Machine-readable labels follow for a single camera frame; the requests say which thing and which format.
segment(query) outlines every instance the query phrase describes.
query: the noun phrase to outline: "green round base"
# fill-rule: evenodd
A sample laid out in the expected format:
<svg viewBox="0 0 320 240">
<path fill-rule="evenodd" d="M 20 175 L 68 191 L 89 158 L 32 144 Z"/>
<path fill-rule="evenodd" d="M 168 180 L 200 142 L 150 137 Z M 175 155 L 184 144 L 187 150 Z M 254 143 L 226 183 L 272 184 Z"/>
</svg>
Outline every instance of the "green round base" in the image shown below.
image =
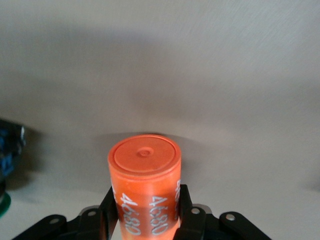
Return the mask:
<svg viewBox="0 0 320 240">
<path fill-rule="evenodd" d="M 11 197 L 6 192 L 4 193 L 3 199 L 0 202 L 0 218 L 6 213 L 11 204 Z"/>
</svg>

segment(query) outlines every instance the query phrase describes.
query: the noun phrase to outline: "orange cylinder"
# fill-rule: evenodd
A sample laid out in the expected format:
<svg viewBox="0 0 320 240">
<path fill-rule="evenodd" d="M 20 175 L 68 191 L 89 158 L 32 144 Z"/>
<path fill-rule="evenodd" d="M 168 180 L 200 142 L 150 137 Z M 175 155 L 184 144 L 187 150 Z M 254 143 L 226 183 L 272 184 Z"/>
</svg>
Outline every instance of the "orange cylinder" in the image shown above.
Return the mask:
<svg viewBox="0 0 320 240">
<path fill-rule="evenodd" d="M 108 165 L 123 240 L 169 240 L 179 227 L 181 151 L 154 134 L 118 142 Z"/>
</svg>

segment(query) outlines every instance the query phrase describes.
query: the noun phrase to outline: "orange cap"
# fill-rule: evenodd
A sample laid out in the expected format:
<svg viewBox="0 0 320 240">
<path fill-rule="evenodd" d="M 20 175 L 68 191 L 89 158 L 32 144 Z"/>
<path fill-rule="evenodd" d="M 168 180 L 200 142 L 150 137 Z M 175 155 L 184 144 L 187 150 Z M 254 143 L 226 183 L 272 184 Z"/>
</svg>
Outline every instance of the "orange cap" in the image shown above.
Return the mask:
<svg viewBox="0 0 320 240">
<path fill-rule="evenodd" d="M 179 146 L 161 135 L 129 137 L 110 150 L 108 165 L 122 239 L 172 239 L 179 226 Z"/>
</svg>

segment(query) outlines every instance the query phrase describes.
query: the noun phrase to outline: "orange battery cell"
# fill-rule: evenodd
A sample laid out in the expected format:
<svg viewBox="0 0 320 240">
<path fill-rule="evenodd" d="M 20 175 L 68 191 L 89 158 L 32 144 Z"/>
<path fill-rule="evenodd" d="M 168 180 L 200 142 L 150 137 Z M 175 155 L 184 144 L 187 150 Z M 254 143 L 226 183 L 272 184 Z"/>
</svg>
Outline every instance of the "orange battery cell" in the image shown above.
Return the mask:
<svg viewBox="0 0 320 240">
<path fill-rule="evenodd" d="M 179 227 L 181 151 L 153 134 L 118 142 L 108 155 L 123 240 L 170 240 Z"/>
</svg>

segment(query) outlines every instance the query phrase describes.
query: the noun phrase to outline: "gray surface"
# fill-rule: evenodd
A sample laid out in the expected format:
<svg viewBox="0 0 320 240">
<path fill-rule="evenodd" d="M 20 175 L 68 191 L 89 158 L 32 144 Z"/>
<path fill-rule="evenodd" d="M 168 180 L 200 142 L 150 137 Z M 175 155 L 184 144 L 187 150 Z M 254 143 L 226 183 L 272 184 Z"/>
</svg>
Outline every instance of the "gray surface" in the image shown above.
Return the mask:
<svg viewBox="0 0 320 240">
<path fill-rule="evenodd" d="M 141 132 L 178 142 L 214 215 L 319 239 L 319 25 L 318 0 L 1 1 L 0 117 L 32 129 L 1 239 L 99 204 Z"/>
</svg>

